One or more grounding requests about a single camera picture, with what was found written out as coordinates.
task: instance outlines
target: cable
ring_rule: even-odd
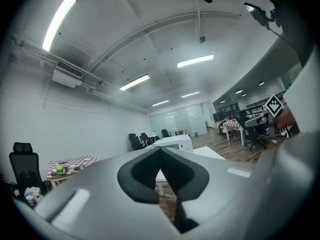
[[[168,196],[168,197],[170,197],[170,198],[173,198],[173,199],[177,199],[176,197],[173,197],[173,196],[168,195],[168,194],[164,194],[164,195],[165,195],[165,196]]]
[[[285,39],[283,36],[279,35],[277,32],[273,31],[271,28],[269,28],[269,30],[271,32],[273,32],[274,34],[276,34],[278,37],[280,37],[283,41],[285,41],[289,46],[291,46],[292,49],[295,50],[295,48],[291,45],[291,43],[289,43],[289,41],[287,39]]]

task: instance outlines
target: ceiling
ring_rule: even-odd
[[[217,99],[213,103],[214,106],[223,106],[223,104],[220,104],[221,100],[231,103],[246,99],[259,88],[260,81],[268,83],[282,76],[299,62],[294,49],[279,38],[264,58],[228,92]],[[243,92],[236,94],[237,89],[241,89]]]
[[[15,33],[42,47],[49,24],[63,0],[30,0]],[[245,10],[249,2],[268,11],[269,0],[77,0],[55,36],[50,52],[121,88],[148,74],[126,91],[98,86],[99,92],[152,111],[152,104],[210,95],[224,83],[261,26]],[[182,68],[178,62],[214,55]]]

